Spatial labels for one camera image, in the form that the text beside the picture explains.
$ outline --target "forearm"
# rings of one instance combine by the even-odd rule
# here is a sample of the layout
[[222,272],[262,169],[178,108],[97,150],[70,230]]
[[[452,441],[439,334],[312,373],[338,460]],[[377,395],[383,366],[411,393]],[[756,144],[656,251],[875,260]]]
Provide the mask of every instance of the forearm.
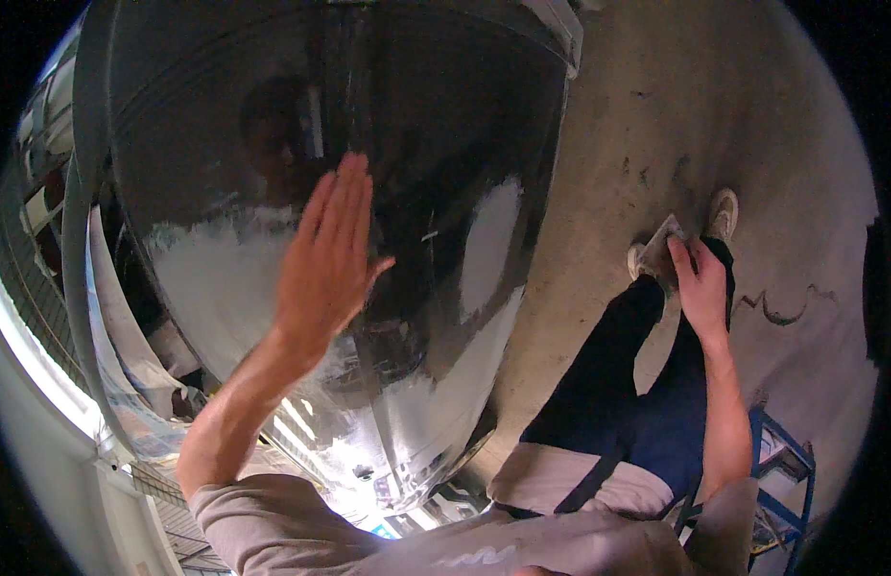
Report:
[[263,422],[323,355],[272,330],[241,362],[186,434],[176,477],[188,501],[207,484],[230,484],[244,466]]
[[730,482],[748,478],[752,436],[726,331],[702,340],[701,349],[708,381],[708,410],[700,501],[706,501]]

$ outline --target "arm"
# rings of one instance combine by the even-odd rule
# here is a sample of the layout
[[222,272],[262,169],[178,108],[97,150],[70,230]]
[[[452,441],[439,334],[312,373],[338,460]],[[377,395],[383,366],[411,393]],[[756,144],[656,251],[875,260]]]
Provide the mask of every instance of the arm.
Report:
[[697,273],[692,269],[686,247],[675,238],[669,240],[682,311],[704,352],[708,410],[699,501],[707,501],[731,482],[749,477],[752,436],[727,336],[724,265],[700,240],[693,239],[689,246],[698,265]]
[[365,303],[384,259],[368,265],[371,178],[347,154],[317,183],[282,262],[276,319],[186,434],[176,477],[189,501],[203,486],[231,484],[260,427]]

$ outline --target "workshop floor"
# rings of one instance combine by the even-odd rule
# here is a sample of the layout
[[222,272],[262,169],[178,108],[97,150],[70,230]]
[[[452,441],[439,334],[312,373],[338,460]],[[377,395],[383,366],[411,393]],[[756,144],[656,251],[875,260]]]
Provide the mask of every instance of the workshop floor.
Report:
[[[710,193],[731,186],[740,200],[731,338],[741,383],[750,403],[764,391],[768,412],[813,443],[819,516],[848,477],[876,381],[861,282],[877,205],[842,96],[774,3],[612,3],[583,20],[550,204],[493,391],[499,424],[470,471],[492,478],[627,287],[631,240],[671,211],[699,232]],[[638,356],[640,393],[677,319],[676,299]],[[803,492],[782,500],[799,507]]]

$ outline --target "shoe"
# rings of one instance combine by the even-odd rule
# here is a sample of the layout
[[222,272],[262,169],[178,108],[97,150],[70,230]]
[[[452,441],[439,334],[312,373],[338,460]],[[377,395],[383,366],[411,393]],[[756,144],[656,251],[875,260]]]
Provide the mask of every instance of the shoe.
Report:
[[646,247],[646,244],[636,242],[628,248],[628,274],[630,274],[632,282],[634,282],[641,274],[647,274],[656,278],[656,273],[653,270],[650,270],[650,267],[644,264],[641,259],[641,256],[643,256],[643,249]]
[[708,215],[708,225],[704,229],[704,236],[727,243],[733,236],[734,230],[737,229],[738,218],[737,193],[729,188],[720,190],[711,201],[711,211]]

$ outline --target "navy blue pants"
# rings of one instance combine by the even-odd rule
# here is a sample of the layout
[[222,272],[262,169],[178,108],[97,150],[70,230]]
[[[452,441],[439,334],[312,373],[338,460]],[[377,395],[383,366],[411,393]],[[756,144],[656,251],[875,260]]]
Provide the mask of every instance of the navy blue pants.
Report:
[[[727,272],[727,327],[735,288],[733,257],[720,240],[702,238]],[[675,500],[701,476],[707,380],[701,343],[682,314],[669,360],[646,395],[634,387],[634,358],[663,316],[663,288],[640,276],[606,307],[570,369],[525,429],[520,442],[590,455],[611,454],[662,478]]]

